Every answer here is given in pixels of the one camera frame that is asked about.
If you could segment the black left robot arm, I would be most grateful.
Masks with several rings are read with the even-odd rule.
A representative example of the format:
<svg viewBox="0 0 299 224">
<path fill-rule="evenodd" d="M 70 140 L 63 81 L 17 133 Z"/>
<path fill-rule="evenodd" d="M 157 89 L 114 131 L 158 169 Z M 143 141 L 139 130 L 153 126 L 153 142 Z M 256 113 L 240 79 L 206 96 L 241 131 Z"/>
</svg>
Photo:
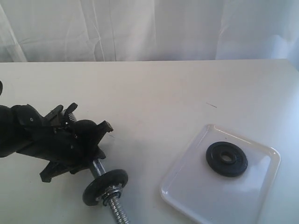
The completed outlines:
<svg viewBox="0 0 299 224">
<path fill-rule="evenodd" d="M 76 103 L 56 106 L 42 116 L 31 105 L 0 107 L 0 156 L 13 153 L 48 161 L 40 173 L 42 182 L 64 173 L 87 169 L 94 159 L 106 156 L 98 144 L 113 131 L 107 121 L 76 120 Z"/>
</svg>

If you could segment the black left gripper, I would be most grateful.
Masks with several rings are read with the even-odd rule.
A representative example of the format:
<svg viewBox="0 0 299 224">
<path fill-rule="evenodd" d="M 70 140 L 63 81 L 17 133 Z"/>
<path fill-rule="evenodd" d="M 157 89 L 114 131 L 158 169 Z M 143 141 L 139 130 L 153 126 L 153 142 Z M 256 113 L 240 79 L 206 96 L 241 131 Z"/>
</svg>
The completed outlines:
<svg viewBox="0 0 299 224">
<path fill-rule="evenodd" d="M 66 172 L 75 174 L 89 168 L 94 156 L 106 156 L 98 146 L 106 133 L 113 131 L 111 124 L 102 121 L 79 120 L 68 129 L 57 130 L 19 149 L 17 153 L 49 161 L 40 173 L 42 182 Z"/>
</svg>

